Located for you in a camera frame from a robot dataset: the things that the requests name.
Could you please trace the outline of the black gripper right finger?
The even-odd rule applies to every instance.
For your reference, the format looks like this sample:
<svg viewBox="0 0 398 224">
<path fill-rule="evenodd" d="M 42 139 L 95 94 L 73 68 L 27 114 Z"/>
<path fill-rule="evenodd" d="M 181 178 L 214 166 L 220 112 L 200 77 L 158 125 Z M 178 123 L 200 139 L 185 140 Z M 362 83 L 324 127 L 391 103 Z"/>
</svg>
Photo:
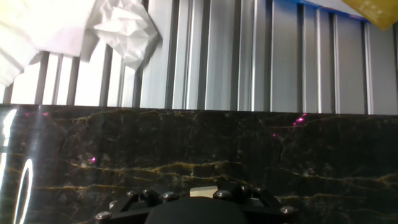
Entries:
<svg viewBox="0 0 398 224">
<path fill-rule="evenodd" d="M 217 185 L 216 199 L 236 205 L 249 223 L 295 223 L 295 208 L 282 205 L 268 190 L 239 183 Z"/>
</svg>

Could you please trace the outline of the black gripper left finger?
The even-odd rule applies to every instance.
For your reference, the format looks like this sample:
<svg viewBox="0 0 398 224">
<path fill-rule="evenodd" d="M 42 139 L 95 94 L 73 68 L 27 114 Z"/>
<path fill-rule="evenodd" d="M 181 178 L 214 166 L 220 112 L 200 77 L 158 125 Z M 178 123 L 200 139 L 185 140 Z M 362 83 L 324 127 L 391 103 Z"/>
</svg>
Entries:
<svg viewBox="0 0 398 224">
<path fill-rule="evenodd" d="M 95 215 L 95 223 L 180 223 L 178 215 L 172 215 L 170 212 L 155 213 L 154 209 L 189 196 L 189 190 L 174 189 L 170 186 L 130 190 L 120 199 L 110 202 L 108 210 L 98 212 Z"/>
</svg>

